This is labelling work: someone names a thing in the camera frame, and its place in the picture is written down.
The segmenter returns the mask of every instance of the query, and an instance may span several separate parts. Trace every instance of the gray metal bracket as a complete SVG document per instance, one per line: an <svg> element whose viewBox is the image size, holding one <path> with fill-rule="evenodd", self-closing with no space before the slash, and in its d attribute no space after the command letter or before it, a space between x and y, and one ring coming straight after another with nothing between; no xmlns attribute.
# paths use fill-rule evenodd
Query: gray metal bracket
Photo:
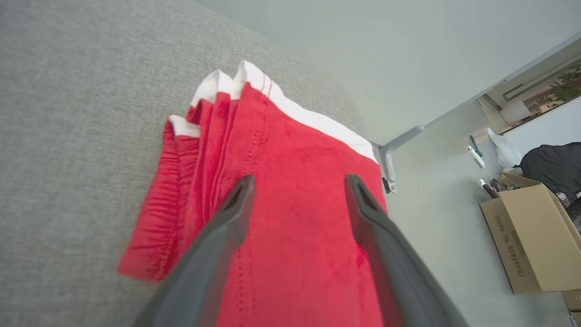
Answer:
<svg viewBox="0 0 581 327"><path fill-rule="evenodd" d="M404 145L406 142L410 141L412 138L416 137L424 131L423 126L416 126L409 131L398 136L395 140L387 143L383 147L379 148L379 159L383 165L383 171L385 172L385 179L388 180L387 193L396 193L396 173L393 170L393 152L397 148Z"/></svg>

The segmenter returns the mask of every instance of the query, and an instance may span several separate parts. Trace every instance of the gray sofa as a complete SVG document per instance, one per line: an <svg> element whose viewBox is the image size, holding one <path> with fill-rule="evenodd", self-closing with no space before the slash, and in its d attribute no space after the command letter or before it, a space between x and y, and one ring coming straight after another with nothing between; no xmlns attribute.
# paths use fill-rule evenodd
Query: gray sofa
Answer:
<svg viewBox="0 0 581 327"><path fill-rule="evenodd" d="M131 324L155 286L116 266L164 120L212 70L247 59L363 134L323 75L190 0L5 0L0 16L3 326Z"/></svg>

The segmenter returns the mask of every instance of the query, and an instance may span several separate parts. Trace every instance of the white lampshade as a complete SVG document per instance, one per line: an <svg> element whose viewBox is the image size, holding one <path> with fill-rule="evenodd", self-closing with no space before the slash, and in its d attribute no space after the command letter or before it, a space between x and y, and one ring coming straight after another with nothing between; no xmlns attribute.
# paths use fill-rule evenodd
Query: white lampshade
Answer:
<svg viewBox="0 0 581 327"><path fill-rule="evenodd" d="M500 114L507 123L512 124L530 116L530 111L521 100L514 99L504 106Z"/></svg>

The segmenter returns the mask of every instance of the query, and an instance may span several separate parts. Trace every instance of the black cloth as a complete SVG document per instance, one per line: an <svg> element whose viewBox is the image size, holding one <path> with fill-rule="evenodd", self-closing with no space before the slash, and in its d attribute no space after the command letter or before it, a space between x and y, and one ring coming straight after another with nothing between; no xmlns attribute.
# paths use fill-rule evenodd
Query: black cloth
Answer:
<svg viewBox="0 0 581 327"><path fill-rule="evenodd" d="M541 145L522 158L521 168L523 176L569 197L581 191L581 142Z"/></svg>

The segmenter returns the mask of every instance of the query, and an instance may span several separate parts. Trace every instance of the floor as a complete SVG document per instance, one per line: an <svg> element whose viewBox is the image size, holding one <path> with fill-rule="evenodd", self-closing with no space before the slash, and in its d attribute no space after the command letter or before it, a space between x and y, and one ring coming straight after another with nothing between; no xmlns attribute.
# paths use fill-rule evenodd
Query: floor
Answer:
<svg viewBox="0 0 581 327"><path fill-rule="evenodd" d="M490 122L469 102L426 126L394 155L397 194L389 215L473 327L568 326L559 293L513 295L479 203L478 179L498 176ZM467 151L473 135L480 168Z"/></svg>

